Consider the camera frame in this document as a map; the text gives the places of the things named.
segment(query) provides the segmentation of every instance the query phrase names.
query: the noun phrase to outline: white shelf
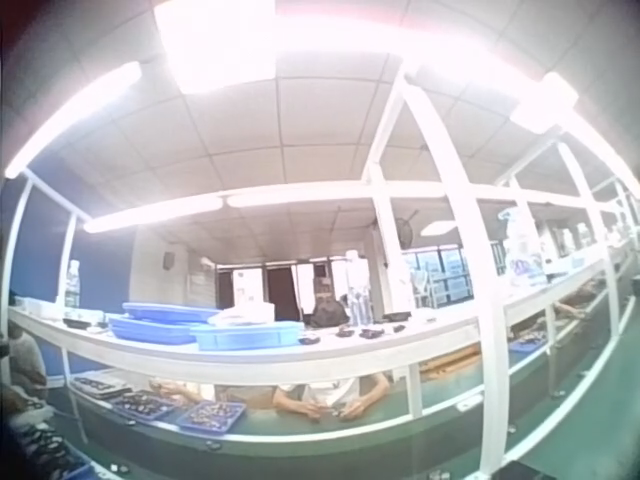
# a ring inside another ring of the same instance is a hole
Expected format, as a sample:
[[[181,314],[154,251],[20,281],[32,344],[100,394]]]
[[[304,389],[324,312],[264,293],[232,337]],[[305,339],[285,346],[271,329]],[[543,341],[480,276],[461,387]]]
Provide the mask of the white shelf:
[[[602,270],[602,261],[553,284],[508,299],[509,326],[544,310]],[[217,385],[277,385],[333,381],[406,367],[479,342],[473,301],[436,311],[437,320],[408,322],[406,330],[375,340],[325,336],[317,345],[242,352],[200,352],[195,344],[162,346],[90,334],[17,309],[10,318],[68,352],[150,376]]]

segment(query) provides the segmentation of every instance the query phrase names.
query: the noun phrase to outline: hand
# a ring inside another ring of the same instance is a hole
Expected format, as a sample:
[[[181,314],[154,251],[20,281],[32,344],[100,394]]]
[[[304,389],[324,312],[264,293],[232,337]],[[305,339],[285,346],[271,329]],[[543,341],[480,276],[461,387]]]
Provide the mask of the hand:
[[[171,380],[149,381],[149,387],[160,395],[180,395],[184,392],[184,387]]]
[[[367,409],[362,399],[354,400],[347,404],[347,406],[340,412],[341,420],[355,420],[360,418],[364,411]]]
[[[324,412],[329,410],[326,405],[320,405],[319,403],[300,402],[298,406],[298,412],[306,415],[311,420],[320,420],[320,417]]]

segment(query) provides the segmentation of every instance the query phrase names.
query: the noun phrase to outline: blue wall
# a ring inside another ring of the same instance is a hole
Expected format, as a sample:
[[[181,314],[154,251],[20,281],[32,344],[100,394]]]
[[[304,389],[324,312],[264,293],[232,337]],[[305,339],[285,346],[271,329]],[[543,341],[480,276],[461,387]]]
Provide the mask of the blue wall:
[[[114,211],[95,188],[90,187],[63,163],[48,154],[36,159],[31,169],[52,188],[90,215]],[[8,232],[11,218],[25,181],[11,180],[0,191],[2,231]],[[11,274],[11,289],[17,295],[54,301],[62,244],[69,213],[46,195],[33,189],[18,234]],[[135,230],[90,235],[78,225],[71,258],[80,261],[80,306],[107,312],[119,312],[129,299],[131,255]],[[60,349],[38,338],[49,376],[62,374]],[[70,356],[76,372],[104,368],[104,365]]]

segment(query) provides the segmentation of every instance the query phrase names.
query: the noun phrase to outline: white wall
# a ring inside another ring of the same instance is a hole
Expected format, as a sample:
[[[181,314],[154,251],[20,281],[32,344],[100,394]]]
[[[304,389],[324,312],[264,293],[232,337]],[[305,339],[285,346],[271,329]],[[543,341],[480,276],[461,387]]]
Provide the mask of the white wall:
[[[170,270],[162,268],[165,252],[175,254]],[[139,227],[133,245],[129,300],[184,304],[186,302],[188,252],[184,245],[169,244],[152,230]]]

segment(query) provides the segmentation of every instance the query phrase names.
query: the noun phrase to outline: water bottle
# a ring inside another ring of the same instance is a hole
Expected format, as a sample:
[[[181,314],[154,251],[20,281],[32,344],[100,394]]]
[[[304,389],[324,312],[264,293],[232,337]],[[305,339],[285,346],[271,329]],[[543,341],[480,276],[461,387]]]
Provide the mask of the water bottle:
[[[71,260],[67,272],[67,288],[64,292],[66,308],[80,308],[80,262]]]

